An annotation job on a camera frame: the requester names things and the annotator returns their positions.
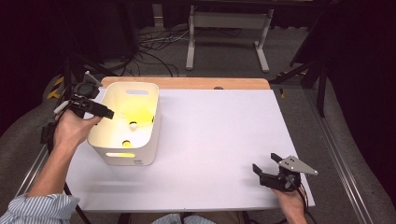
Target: human hand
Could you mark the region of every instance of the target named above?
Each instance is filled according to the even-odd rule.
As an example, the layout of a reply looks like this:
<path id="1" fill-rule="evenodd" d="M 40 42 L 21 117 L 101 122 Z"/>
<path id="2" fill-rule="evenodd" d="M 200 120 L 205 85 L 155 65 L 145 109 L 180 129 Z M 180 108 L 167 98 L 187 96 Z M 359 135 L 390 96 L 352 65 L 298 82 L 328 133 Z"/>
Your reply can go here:
<path id="1" fill-rule="evenodd" d="M 87 139 L 91 128 L 101 120 L 102 118 L 96 116 L 90 119 L 81 119 L 71 110 L 64 111 L 55 130 L 54 148 L 76 149 Z"/>
<path id="2" fill-rule="evenodd" d="M 293 192 L 282 192 L 277 189 L 271 189 L 277 196 L 283 214 L 289 224 L 305 224 L 304 202 L 297 190 Z M 305 196 L 304 191 L 300 188 L 300 192 Z"/>

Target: white board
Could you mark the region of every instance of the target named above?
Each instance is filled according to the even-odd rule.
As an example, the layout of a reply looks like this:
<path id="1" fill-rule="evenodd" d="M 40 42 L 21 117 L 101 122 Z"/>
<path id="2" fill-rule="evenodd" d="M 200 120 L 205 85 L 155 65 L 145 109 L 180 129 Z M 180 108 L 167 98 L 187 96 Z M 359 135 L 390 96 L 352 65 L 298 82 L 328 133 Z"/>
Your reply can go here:
<path id="1" fill-rule="evenodd" d="M 100 102 L 104 90 L 96 98 Z M 84 142 L 67 183 L 79 205 L 98 212 L 278 208 L 256 163 L 276 175 L 270 154 L 296 155 L 273 91 L 160 90 L 162 123 L 150 166 L 107 165 Z M 315 205 L 304 176 L 310 205 Z"/>

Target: shirt sleeve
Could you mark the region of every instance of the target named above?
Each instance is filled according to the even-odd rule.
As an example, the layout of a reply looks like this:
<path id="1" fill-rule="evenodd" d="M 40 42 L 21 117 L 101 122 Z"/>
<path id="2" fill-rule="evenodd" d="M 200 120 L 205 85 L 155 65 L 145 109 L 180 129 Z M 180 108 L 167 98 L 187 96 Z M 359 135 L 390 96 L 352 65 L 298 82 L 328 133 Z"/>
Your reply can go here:
<path id="1" fill-rule="evenodd" d="M 65 194 L 51 194 L 13 199 L 8 210 L 0 217 L 0 224 L 13 223 L 69 223 L 79 198 Z"/>

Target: wrist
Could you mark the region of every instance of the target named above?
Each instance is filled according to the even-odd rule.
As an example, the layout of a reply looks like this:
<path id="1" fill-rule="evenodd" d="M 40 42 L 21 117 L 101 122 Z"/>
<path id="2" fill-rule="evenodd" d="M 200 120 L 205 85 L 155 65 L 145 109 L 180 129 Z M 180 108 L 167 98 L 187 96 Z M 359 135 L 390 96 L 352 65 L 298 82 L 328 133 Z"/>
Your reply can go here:
<path id="1" fill-rule="evenodd" d="M 289 224 L 306 224 L 306 219 L 304 214 L 293 215 L 286 218 Z"/>
<path id="2" fill-rule="evenodd" d="M 52 153 L 60 154 L 64 157 L 73 157 L 77 147 L 73 144 L 57 144 L 53 147 Z"/>

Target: hole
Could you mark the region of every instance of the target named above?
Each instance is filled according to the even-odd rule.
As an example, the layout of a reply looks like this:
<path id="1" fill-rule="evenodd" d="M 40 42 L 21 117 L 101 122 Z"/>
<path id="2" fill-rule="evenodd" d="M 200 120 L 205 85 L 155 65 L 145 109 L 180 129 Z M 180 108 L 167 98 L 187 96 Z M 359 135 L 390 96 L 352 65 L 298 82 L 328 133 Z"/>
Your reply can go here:
<path id="1" fill-rule="evenodd" d="M 129 140 L 125 140 L 122 142 L 123 147 L 132 147 L 132 143 Z"/>
<path id="2" fill-rule="evenodd" d="M 126 91 L 129 95 L 149 95 L 148 91 L 140 91 L 140 90 L 128 90 Z"/>
<path id="3" fill-rule="evenodd" d="M 108 157 L 121 157 L 121 158 L 133 158 L 135 156 L 134 153 L 127 153 L 127 152 L 107 152 L 106 155 Z"/>

